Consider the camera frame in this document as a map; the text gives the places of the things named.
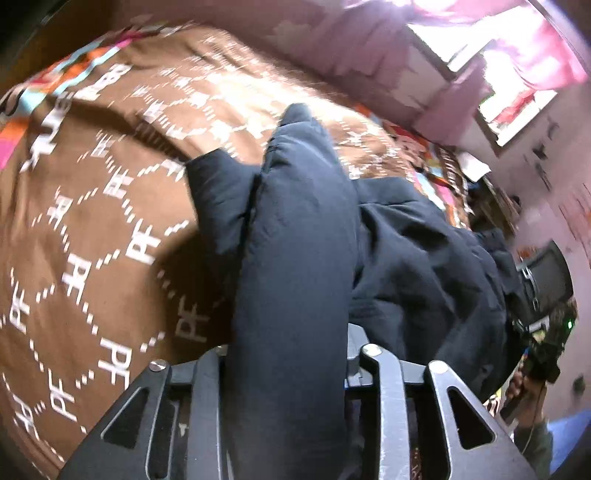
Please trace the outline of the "person's right hand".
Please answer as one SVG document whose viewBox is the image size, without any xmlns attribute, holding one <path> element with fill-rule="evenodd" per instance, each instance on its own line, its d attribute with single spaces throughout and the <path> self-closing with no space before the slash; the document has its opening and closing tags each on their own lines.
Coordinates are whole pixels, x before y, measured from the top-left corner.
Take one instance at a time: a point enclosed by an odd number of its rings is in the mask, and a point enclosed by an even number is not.
<svg viewBox="0 0 591 480">
<path fill-rule="evenodd" d="M 543 404 L 546 394 L 545 382 L 532 380 L 523 373 L 522 368 L 515 371 L 506 390 L 506 400 L 510 401 L 514 397 L 522 396 L 515 414 L 519 428 L 530 428 L 543 422 Z"/>
</svg>

